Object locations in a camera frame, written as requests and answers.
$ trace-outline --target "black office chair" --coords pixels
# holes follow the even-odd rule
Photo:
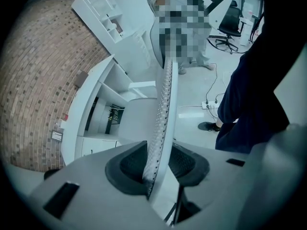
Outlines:
[[[229,39],[232,39],[231,36],[240,37],[241,32],[243,30],[243,26],[245,24],[244,22],[242,22],[241,30],[239,32],[238,29],[240,23],[240,15],[241,10],[239,8],[230,6],[219,27],[219,31],[227,35],[226,41],[221,39],[215,40],[216,47],[218,47],[219,45],[228,46],[230,49],[230,54],[232,54],[232,51],[238,51],[238,47],[230,43]]]

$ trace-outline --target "person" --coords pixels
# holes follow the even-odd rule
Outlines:
[[[291,4],[294,18],[299,16],[299,6],[295,6],[298,1]],[[240,58],[218,108],[216,123],[199,124],[202,130],[219,131],[217,150],[250,153],[254,145],[269,141],[289,124],[273,91],[294,64],[306,38],[292,44],[291,38],[280,36],[284,33],[279,25],[283,12],[278,6],[277,0],[264,0],[262,33]],[[289,45],[287,57],[280,57],[272,45]]]
[[[148,3],[150,7],[152,8],[154,14],[156,15],[156,12],[159,9],[159,6],[165,5],[165,0],[148,0]],[[178,69],[179,74],[185,74],[187,71],[185,67],[189,64],[191,66],[200,66],[200,67],[206,67],[209,70],[214,69],[214,64],[209,63],[209,58],[206,56],[206,46],[207,46],[207,37],[209,37],[211,28],[208,28],[205,30],[205,35],[202,35],[204,38],[203,45],[201,45],[201,50],[198,52],[197,56],[194,57],[188,57],[187,59],[183,60],[182,62],[179,62],[180,67]]]

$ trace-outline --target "white cabinet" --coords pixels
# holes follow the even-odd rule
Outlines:
[[[105,151],[114,147],[116,147],[116,141],[106,141],[106,140],[84,137],[81,156]]]

